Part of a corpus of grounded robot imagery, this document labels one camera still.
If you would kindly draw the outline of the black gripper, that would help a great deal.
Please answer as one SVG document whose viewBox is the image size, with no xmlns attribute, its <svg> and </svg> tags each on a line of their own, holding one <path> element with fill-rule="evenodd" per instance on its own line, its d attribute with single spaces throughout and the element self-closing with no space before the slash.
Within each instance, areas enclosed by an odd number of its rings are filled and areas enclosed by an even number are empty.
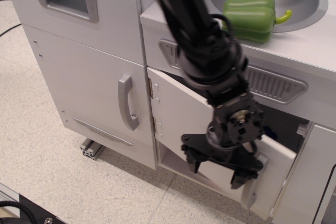
<svg viewBox="0 0 336 224">
<path fill-rule="evenodd" d="M 249 179 L 257 178 L 261 163 L 257 161 L 257 146 L 251 143 L 253 151 L 248 152 L 242 145 L 223 148 L 211 143 L 205 134 L 184 134 L 181 150 L 193 173 L 197 173 L 202 162 L 213 162 L 234 171 L 231 189 L 239 189 Z"/>
</svg>

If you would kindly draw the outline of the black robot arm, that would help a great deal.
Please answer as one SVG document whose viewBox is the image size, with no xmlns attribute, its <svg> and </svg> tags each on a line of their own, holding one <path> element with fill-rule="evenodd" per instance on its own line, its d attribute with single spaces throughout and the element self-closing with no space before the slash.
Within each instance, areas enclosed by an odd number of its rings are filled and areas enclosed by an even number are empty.
<svg viewBox="0 0 336 224">
<path fill-rule="evenodd" d="M 248 60 L 232 25 L 222 31 L 221 14 L 210 14 L 203 0 L 157 0 L 181 52 L 185 81 L 202 90 L 213 118 L 205 134 L 184 134 L 182 150 L 194 172 L 211 161 L 233 170 L 232 189 L 256 179 L 264 164 L 255 140 L 264 133 L 264 113 L 248 90 L 243 73 Z"/>
</svg>

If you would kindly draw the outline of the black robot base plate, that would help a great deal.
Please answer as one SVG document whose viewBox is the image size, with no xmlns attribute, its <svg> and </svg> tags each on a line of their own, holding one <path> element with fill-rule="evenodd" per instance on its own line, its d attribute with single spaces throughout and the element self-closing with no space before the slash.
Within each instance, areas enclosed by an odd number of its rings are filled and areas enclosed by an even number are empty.
<svg viewBox="0 0 336 224">
<path fill-rule="evenodd" d="M 1 223 L 66 223 L 26 197 L 18 199 L 1 196 L 1 209 L 14 214 L 14 217 L 1 217 Z"/>
</svg>

